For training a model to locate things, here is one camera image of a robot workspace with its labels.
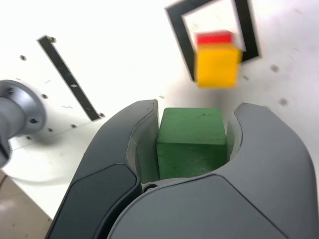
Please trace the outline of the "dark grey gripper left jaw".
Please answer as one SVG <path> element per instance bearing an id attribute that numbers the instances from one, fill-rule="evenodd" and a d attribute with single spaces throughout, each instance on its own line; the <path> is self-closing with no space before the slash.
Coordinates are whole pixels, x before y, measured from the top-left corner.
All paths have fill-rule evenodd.
<path id="1" fill-rule="evenodd" d="M 105 239 L 120 213 L 159 180 L 157 100 L 135 102 L 105 122 L 87 147 L 47 233 Z"/>

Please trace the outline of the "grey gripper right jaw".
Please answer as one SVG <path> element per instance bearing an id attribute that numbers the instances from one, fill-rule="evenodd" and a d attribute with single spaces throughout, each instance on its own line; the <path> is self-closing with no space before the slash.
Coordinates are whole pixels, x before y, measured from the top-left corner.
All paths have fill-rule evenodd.
<path id="1" fill-rule="evenodd" d="M 264 106 L 241 104 L 238 152 L 219 169 L 156 187 L 120 214 L 111 239 L 311 239 L 313 162 Z"/>

